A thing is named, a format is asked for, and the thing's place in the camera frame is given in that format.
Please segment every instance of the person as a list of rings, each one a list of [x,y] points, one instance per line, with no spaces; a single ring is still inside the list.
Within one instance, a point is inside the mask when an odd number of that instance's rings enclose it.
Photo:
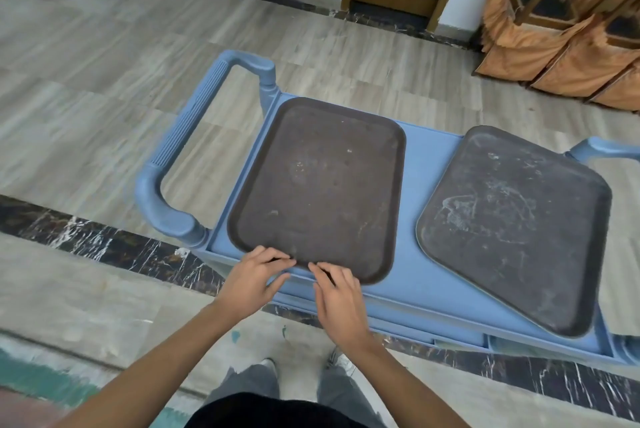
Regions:
[[[270,302],[290,276],[283,271],[295,263],[288,254],[271,247],[258,246],[245,254],[212,303],[55,427],[150,426],[204,354],[240,320]],[[309,263],[309,269],[316,277],[318,319],[339,349],[321,374],[318,403],[280,400],[274,363],[265,359],[240,373],[229,369],[186,428],[382,428],[380,417],[349,376],[354,365],[400,428],[468,427],[375,340],[367,323],[360,282],[350,270],[329,263]]]

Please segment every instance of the left hand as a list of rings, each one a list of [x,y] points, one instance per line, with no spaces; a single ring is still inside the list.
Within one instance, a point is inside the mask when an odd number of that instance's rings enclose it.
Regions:
[[[212,305],[236,325],[267,305],[291,275],[283,273],[267,286],[269,278],[295,264],[282,251],[257,246],[233,267]]]

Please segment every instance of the rectangular tray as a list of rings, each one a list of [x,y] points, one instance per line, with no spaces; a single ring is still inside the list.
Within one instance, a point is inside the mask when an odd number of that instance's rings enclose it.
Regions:
[[[350,268],[364,284],[391,269],[406,138],[393,120],[309,98],[278,109],[228,220],[233,244],[298,264]]]
[[[469,130],[416,225],[434,261],[565,337],[591,328],[611,189],[587,166],[491,126]]]

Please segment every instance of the sneaker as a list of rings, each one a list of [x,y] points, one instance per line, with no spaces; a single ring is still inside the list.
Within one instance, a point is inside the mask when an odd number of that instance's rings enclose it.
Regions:
[[[258,364],[260,364],[261,366],[265,366],[267,369],[269,369],[274,376],[276,376],[276,378],[278,378],[278,368],[276,366],[276,362],[271,359],[271,358],[266,358],[261,360],[261,362],[259,362]]]
[[[329,355],[329,359],[326,360],[326,366],[329,367],[342,367],[347,373],[347,376],[353,376],[356,371],[356,364],[351,362],[347,356],[345,356],[340,347],[336,347]]]

